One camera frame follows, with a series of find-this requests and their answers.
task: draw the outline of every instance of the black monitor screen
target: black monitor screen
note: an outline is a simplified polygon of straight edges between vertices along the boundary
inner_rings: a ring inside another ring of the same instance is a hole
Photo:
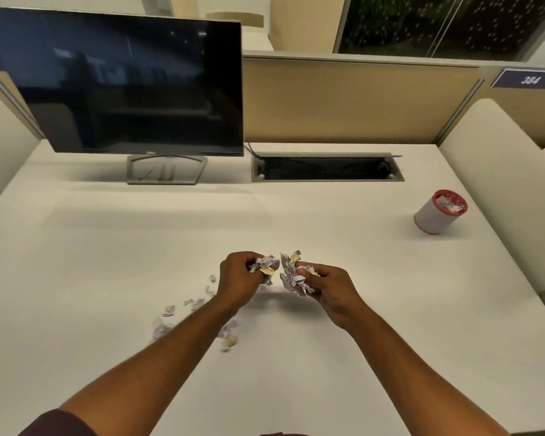
[[[0,8],[0,61],[57,152],[243,153],[238,22]]]

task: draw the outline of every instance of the shirt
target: shirt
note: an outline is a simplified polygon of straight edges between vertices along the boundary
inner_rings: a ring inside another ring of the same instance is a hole
[[[97,436],[81,419],[63,410],[47,411],[26,427],[20,436]],[[263,436],[304,436],[274,433]]]

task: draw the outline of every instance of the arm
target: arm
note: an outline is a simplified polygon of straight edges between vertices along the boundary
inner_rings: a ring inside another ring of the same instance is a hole
[[[414,352],[361,299],[343,269],[311,265],[303,270],[313,297],[361,349],[412,436],[509,436],[493,418],[455,389]]]
[[[112,368],[60,409],[98,436],[147,436],[208,350],[220,329],[262,283],[246,264],[261,255],[238,252],[220,264],[216,296],[166,336]]]

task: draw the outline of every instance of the monitor base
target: monitor base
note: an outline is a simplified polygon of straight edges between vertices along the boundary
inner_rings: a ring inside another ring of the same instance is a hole
[[[130,185],[196,185],[208,159],[204,156],[133,154],[127,157]]]

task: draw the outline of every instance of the white and red container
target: white and red container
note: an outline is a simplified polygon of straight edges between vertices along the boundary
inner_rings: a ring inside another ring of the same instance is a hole
[[[454,191],[438,190],[414,214],[414,222],[425,233],[440,234],[466,211],[468,204],[462,196]]]

